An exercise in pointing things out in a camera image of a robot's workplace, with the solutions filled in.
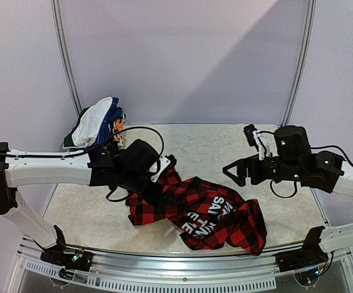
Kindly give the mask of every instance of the plaid fabric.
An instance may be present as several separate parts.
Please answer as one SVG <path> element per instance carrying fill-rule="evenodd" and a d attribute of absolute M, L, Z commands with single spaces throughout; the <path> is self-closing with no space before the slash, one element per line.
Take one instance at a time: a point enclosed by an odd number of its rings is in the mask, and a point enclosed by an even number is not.
<path fill-rule="evenodd" d="M 129 219 L 146 225 L 168 219 L 184 232 L 180 235 L 192 250 L 219 249 L 227 242 L 260 254 L 266 244 L 266 227 L 257 200 L 243 200 L 225 186 L 198 177 L 182 181 L 175 168 L 162 174 L 163 193 L 176 198 L 173 204 L 153 206 L 139 194 L 132 194 Z"/>

